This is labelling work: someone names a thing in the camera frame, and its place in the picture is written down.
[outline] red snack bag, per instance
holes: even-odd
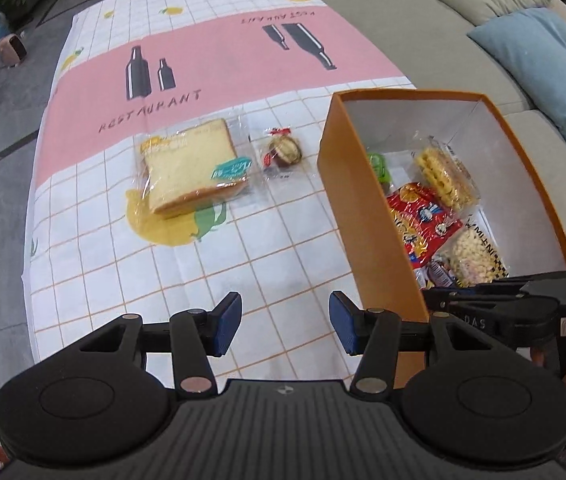
[[[423,267],[463,227],[438,204],[431,189],[417,182],[402,186],[387,197],[387,203],[414,269]]]

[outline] black bottle graphic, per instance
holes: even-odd
[[[281,34],[281,31],[278,30],[277,26],[265,25],[262,29],[268,34],[270,40],[279,44],[283,50],[289,50],[287,43],[285,43],[285,37]]]
[[[125,69],[125,83],[128,101],[136,97],[147,97],[152,93],[150,67],[143,59],[140,46],[132,47],[132,56]]]
[[[172,88],[176,88],[176,81],[174,81],[174,73],[172,69],[165,61],[164,57],[160,58],[159,63],[159,87],[160,91],[163,92],[164,90],[170,90]]]
[[[283,28],[299,47],[318,59],[325,67],[325,70],[336,70],[336,65],[334,65],[329,56],[325,54],[325,47],[305,28],[303,23],[283,23]]]

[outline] ribbed black surface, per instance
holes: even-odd
[[[355,400],[339,381],[231,381],[221,396],[183,405],[158,439],[117,462],[73,471],[15,462],[0,473],[0,480],[52,478],[563,480],[566,471],[554,462],[517,472],[445,462],[410,439],[387,405]]]

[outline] slice of bread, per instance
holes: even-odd
[[[149,184],[144,192],[152,213],[165,217],[191,212],[229,200],[247,184],[212,179],[219,164],[236,158],[230,132],[216,119],[164,139],[152,137],[141,145]]]

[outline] teal label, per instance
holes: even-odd
[[[252,165],[252,160],[248,156],[240,156],[234,160],[228,160],[219,164],[212,172],[212,180],[236,180],[245,176],[247,170]]]

